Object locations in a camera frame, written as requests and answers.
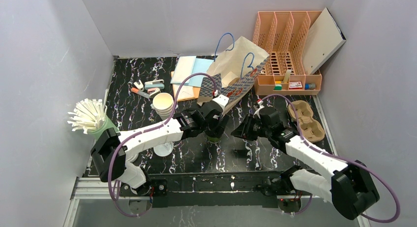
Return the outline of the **green cup with black lid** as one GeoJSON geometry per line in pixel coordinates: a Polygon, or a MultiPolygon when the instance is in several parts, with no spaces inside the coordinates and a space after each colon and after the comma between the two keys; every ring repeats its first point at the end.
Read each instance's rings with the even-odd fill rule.
{"type": "Polygon", "coordinates": [[[208,132],[206,132],[207,140],[211,143],[219,142],[222,135],[223,135],[223,132],[219,132],[219,131],[208,131],[208,132]]]}

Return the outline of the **stack of white paper cups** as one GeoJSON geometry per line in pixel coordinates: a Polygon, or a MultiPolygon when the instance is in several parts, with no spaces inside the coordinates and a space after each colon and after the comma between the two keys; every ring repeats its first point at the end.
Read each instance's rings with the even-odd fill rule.
{"type": "Polygon", "coordinates": [[[160,93],[153,98],[152,105],[160,118],[166,120],[174,109],[174,98],[169,93],[160,93]]]}

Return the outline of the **blue checkered paper bag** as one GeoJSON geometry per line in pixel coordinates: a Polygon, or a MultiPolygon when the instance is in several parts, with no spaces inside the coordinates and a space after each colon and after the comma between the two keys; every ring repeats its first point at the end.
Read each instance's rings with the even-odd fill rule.
{"type": "Polygon", "coordinates": [[[269,53],[243,36],[216,56],[207,74],[216,82],[219,94],[229,98],[224,114],[251,90],[268,60],[269,53]]]}

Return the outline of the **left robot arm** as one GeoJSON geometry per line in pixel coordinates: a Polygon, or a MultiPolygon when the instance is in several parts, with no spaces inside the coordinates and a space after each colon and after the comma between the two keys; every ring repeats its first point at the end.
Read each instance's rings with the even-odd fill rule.
{"type": "Polygon", "coordinates": [[[206,133],[220,138],[228,97],[220,95],[205,102],[196,110],[187,109],[173,118],[136,130],[117,132],[114,128],[103,131],[91,150],[101,182],[121,181],[132,189],[138,189],[149,181],[143,168],[130,161],[131,157],[150,148],[174,143],[206,133]]]}

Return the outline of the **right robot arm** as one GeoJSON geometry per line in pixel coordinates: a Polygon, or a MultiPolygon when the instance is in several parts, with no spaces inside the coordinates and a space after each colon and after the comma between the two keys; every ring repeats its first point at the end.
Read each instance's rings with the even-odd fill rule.
{"type": "Polygon", "coordinates": [[[276,190],[306,191],[332,203],[349,220],[380,200],[368,171],[331,158],[326,151],[304,141],[298,132],[283,125],[273,108],[262,108],[256,114],[248,114],[231,135],[247,141],[266,138],[272,147],[301,160],[314,170],[311,173],[294,165],[281,173],[277,181],[258,185],[266,194],[276,190]]]}

